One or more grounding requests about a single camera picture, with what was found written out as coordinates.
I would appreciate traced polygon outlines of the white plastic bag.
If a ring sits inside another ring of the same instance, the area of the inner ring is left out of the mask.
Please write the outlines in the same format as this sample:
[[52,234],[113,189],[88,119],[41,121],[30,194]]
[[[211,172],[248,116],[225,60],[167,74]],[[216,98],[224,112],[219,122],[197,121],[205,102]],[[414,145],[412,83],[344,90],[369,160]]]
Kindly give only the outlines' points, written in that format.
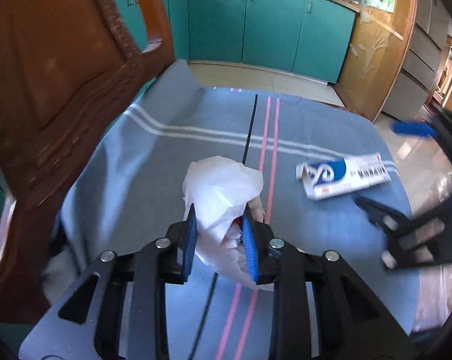
[[222,156],[189,165],[183,181],[185,213],[194,204],[197,219],[196,256],[215,273],[253,290],[257,285],[246,266],[240,225],[235,223],[249,205],[253,219],[262,222],[265,211],[260,194],[263,173]]

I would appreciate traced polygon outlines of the white blue medicine box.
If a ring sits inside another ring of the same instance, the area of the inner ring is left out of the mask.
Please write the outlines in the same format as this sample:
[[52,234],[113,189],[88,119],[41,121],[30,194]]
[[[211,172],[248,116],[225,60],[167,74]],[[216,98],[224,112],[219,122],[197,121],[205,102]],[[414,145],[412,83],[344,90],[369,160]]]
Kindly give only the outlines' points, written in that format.
[[296,166],[306,197],[313,201],[350,194],[391,181],[379,153]]

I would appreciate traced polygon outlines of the clear trash bag liner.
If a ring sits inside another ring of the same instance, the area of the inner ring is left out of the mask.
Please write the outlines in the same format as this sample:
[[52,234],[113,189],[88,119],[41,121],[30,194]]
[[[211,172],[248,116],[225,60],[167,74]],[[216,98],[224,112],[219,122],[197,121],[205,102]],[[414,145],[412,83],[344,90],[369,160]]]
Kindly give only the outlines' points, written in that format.
[[[452,192],[452,171],[434,178],[421,203],[414,205],[414,215],[442,203]],[[420,291],[413,332],[440,328],[452,311],[452,263],[420,269]]]

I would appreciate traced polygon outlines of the teal kitchen cabinets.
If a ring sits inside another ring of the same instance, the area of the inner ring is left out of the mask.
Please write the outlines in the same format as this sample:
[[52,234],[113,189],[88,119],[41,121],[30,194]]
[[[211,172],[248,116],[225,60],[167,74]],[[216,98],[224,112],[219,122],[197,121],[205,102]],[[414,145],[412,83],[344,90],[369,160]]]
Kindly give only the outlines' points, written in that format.
[[338,80],[356,10],[334,0],[162,0],[174,54]]

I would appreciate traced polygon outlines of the silver refrigerator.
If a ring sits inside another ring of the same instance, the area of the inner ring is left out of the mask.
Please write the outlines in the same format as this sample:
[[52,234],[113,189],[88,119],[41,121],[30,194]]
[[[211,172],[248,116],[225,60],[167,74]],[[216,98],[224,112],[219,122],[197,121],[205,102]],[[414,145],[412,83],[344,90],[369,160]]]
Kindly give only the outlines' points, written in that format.
[[400,74],[382,111],[399,120],[415,119],[439,83],[449,50],[451,16],[441,0],[417,0],[415,26]]

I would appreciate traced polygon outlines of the blue striped chair cloth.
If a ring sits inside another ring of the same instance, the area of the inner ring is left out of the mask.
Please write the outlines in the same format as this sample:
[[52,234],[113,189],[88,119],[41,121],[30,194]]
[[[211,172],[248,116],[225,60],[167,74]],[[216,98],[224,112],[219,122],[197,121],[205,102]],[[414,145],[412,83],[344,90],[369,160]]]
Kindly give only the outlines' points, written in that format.
[[202,88],[174,62],[72,185],[22,359],[414,359],[419,276],[367,209],[410,205],[366,119]]

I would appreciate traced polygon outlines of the wooden glass sliding door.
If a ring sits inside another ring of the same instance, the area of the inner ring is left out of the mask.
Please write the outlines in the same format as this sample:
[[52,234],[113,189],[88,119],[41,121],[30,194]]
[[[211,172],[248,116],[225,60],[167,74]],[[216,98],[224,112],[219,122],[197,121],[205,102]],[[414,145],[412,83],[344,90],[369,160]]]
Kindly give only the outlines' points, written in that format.
[[405,60],[416,13],[417,0],[395,0],[392,12],[360,8],[334,86],[348,110],[376,121]]

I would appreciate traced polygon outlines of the wooden chair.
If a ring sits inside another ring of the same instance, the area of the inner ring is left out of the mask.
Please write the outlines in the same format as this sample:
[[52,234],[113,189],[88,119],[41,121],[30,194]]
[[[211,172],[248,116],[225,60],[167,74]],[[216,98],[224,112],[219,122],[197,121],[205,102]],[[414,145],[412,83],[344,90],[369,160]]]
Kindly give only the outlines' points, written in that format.
[[36,323],[55,220],[107,127],[175,60],[162,0],[138,0],[140,49],[114,0],[0,0],[0,322]]

